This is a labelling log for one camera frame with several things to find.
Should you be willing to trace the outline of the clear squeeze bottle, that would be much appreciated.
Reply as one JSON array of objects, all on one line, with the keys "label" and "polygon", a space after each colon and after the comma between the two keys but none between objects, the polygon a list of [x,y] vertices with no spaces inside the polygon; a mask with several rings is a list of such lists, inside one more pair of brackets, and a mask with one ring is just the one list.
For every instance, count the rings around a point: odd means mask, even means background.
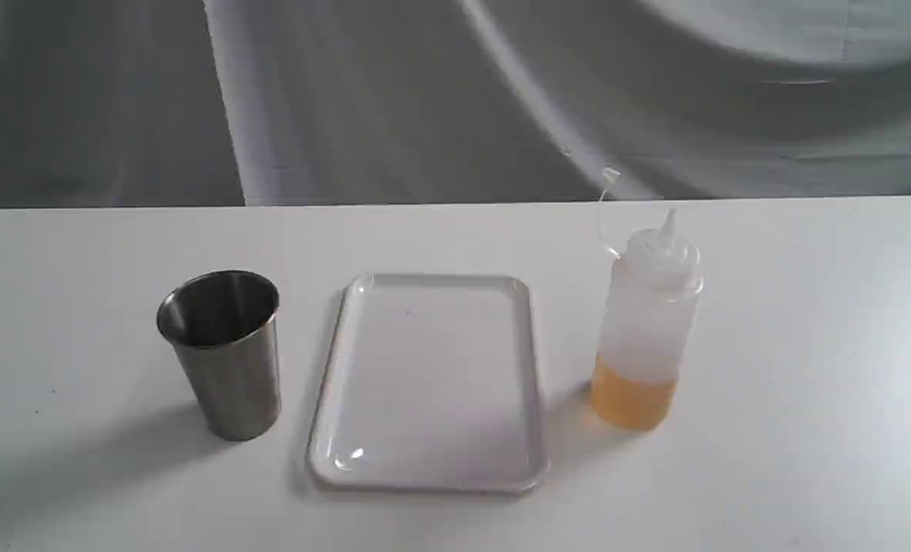
[{"label": "clear squeeze bottle", "polygon": [[590,405],[604,422],[649,432],[669,415],[705,287],[702,256],[681,233],[677,210],[663,223],[615,245],[605,231],[605,202],[623,181],[603,169],[596,227],[612,256],[605,311],[590,380]]}]

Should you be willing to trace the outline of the stainless steel cup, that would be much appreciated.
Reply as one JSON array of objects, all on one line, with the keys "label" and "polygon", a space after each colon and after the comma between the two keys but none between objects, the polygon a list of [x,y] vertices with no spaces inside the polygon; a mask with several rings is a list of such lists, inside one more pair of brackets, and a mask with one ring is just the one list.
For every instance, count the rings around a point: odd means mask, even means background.
[{"label": "stainless steel cup", "polygon": [[269,279],[237,269],[190,279],[159,304],[156,327],[224,440],[255,439],[279,419],[279,307]]}]

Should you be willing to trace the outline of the white plastic tray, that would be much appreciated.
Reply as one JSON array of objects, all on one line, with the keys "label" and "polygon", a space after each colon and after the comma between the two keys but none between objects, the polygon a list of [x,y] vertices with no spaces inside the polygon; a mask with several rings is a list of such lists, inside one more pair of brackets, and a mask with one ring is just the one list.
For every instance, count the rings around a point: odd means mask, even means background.
[{"label": "white plastic tray", "polygon": [[529,287],[501,274],[354,278],[306,460],[340,488],[536,487],[551,461]]}]

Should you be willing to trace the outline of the white backdrop cloth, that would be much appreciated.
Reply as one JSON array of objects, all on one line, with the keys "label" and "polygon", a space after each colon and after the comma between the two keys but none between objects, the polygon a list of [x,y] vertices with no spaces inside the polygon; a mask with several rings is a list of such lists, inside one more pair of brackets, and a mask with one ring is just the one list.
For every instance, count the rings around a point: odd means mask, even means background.
[{"label": "white backdrop cloth", "polygon": [[0,1],[0,209],[911,195],[911,1]]}]

